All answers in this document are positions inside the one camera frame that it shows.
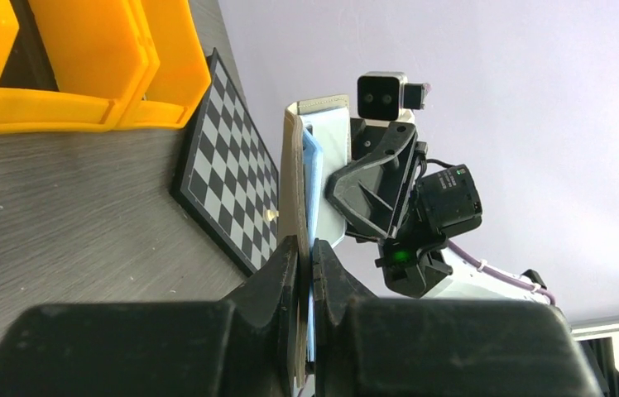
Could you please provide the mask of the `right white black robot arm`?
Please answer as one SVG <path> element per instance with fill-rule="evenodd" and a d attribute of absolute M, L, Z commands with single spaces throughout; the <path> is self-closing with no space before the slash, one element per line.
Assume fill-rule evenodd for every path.
<path fill-rule="evenodd" d="M 350 121 L 351 156 L 330 174 L 324 194 L 359 243 L 377 245 L 375 266 L 399 295 L 446 299 L 519 299 L 554 304 L 540 275 L 498 270 L 454 238 L 482 224 L 470 169 L 433 159 L 415 125 Z"/>

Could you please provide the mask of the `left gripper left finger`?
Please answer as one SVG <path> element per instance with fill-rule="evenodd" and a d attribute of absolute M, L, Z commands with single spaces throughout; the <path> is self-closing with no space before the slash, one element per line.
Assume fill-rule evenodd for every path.
<path fill-rule="evenodd" d="M 290 396 L 298 241 L 217 301 L 42 304 L 0 342 L 0 396 Z"/>

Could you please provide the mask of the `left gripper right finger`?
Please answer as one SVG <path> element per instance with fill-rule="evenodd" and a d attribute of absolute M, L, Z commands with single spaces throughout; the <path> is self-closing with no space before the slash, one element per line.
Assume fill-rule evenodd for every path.
<path fill-rule="evenodd" d="M 520 300 L 386 299 L 317 241 L 319 396 L 599 396 L 561 313 Z"/>

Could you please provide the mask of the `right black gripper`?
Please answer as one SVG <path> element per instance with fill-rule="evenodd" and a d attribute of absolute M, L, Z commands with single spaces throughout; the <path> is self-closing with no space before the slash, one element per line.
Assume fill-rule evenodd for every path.
<path fill-rule="evenodd" d="M 324 197 L 346 234 L 374 241 L 386 287 L 421 298 L 453 274 L 442 254 L 453 237 L 482 223 L 482 200 L 466 165 L 427 156 L 416 125 L 350 122 L 352 158 L 333 172 Z"/>

